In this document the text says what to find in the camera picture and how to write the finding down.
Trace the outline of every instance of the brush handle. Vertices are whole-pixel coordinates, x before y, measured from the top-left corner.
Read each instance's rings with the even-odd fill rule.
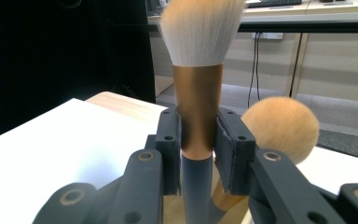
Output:
[[[206,224],[212,183],[212,156],[193,161],[182,155],[182,174],[187,224]]]

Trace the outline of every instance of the cable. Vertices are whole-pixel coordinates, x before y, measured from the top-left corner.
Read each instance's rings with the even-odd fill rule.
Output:
[[[250,103],[250,99],[251,99],[251,92],[252,92],[255,72],[256,72],[256,81],[257,81],[257,97],[258,97],[258,100],[260,100],[260,95],[259,95],[259,91],[258,91],[258,42],[259,42],[260,36],[261,36],[261,33],[255,34],[254,61],[253,61],[253,67],[252,67],[251,86],[250,86],[249,94],[248,94],[248,108],[249,108],[249,103]]]
[[[73,8],[79,7],[81,5],[81,1],[82,0],[77,0],[72,5],[66,5],[63,2],[61,2],[60,0],[56,0],[56,3],[58,3],[58,5],[63,8],[73,9]]]
[[[258,37],[257,37],[257,50],[256,50],[256,63],[255,63],[255,79],[256,79],[256,82],[257,82],[257,99],[258,101],[260,101],[260,93],[258,91],[258,43],[260,42],[260,36],[261,36],[261,33],[258,33]]]

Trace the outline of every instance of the floor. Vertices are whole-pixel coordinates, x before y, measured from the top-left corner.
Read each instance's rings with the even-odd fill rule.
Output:
[[[224,84],[220,106],[239,115],[246,112],[249,88]],[[259,90],[260,99],[283,95],[283,92]],[[321,96],[298,95],[297,100],[307,105],[320,121],[319,147],[358,157],[358,102],[333,99]],[[256,103],[256,89],[252,89],[250,105]],[[157,104],[174,106],[174,87],[170,86],[157,97]],[[213,185],[216,183],[216,170],[213,171]],[[183,200],[181,197],[165,197],[164,218],[166,223],[185,223]],[[241,223],[245,203],[232,208],[220,223]]]

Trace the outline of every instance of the makeup brush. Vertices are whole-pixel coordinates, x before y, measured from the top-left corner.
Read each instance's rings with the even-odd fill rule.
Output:
[[[260,148],[279,150],[295,164],[309,156],[319,137],[319,122],[313,113],[288,97],[264,99],[249,108],[241,120]],[[245,198],[225,193],[219,180],[211,202],[215,212],[210,223],[218,222],[226,211]]]
[[[159,22],[173,63],[176,109],[181,117],[188,224],[208,221],[223,61],[243,9],[244,0],[172,0]]]

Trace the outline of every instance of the black panel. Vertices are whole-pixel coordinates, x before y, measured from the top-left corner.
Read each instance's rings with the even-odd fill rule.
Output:
[[[145,1],[90,1],[115,92],[155,103]]]
[[[76,0],[61,2],[71,6]],[[145,10],[145,2],[139,2],[144,3],[139,10]],[[154,102],[150,43],[138,43],[138,39],[149,41],[148,34],[123,35],[122,39],[133,43],[133,49],[127,49],[125,43],[119,42],[121,51],[127,49],[126,54],[110,49],[118,58],[113,63],[123,65],[118,75],[131,80],[117,83],[117,77],[108,70],[112,65],[106,59],[106,45],[90,3],[83,0],[76,8],[66,8],[58,0],[0,0],[0,134],[71,98],[85,100],[101,91],[114,91],[117,85],[132,89],[140,99]],[[126,14],[122,7],[112,7],[116,7],[112,13]],[[145,46],[145,52],[140,54],[146,65],[137,65],[134,61],[139,59],[134,57],[131,66],[125,66],[130,63],[125,62],[130,55],[137,53],[134,49],[142,51]],[[125,70],[135,66],[138,70]],[[140,69],[149,81],[138,82],[136,76],[143,75]]]

